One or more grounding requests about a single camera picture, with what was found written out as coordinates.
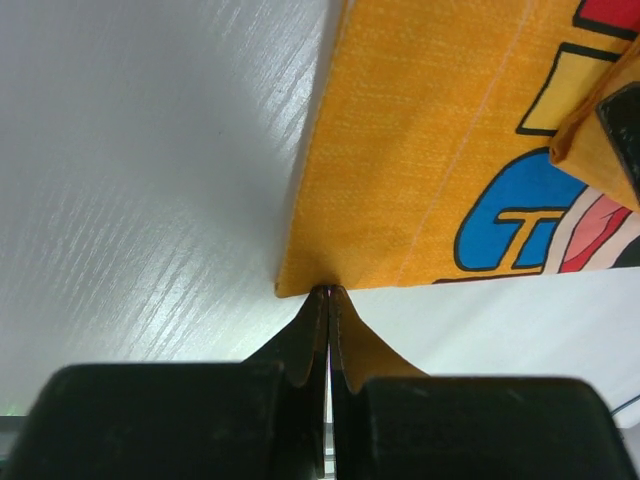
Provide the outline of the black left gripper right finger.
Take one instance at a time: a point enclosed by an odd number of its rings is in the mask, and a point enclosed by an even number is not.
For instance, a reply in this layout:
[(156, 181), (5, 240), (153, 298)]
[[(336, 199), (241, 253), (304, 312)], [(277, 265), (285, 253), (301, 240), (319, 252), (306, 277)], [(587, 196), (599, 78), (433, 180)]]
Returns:
[(565, 377), (429, 375), (329, 291), (340, 479), (633, 479), (604, 401)]

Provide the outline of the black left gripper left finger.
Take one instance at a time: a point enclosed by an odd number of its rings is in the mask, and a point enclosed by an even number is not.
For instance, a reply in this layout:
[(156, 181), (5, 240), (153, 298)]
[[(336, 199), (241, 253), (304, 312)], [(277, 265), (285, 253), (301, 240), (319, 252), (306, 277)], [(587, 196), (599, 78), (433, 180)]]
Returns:
[(81, 364), (44, 385), (5, 479), (318, 479), (330, 291), (241, 362)]

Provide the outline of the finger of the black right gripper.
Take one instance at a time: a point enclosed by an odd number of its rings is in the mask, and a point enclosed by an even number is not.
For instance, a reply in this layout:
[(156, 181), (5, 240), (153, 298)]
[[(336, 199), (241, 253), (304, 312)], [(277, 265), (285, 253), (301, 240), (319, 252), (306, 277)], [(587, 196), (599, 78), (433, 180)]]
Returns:
[(631, 82), (603, 97), (595, 108), (604, 135), (602, 165), (607, 194), (639, 209), (639, 83)]

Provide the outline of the orange cartoon print cloth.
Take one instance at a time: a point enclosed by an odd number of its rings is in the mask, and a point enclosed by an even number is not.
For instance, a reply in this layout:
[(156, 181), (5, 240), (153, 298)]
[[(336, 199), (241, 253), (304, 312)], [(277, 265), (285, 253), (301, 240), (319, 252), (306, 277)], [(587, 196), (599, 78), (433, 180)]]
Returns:
[(350, 289), (433, 374), (639, 390), (639, 209), (593, 114), (639, 54), (635, 1), (358, 1), (276, 281)]

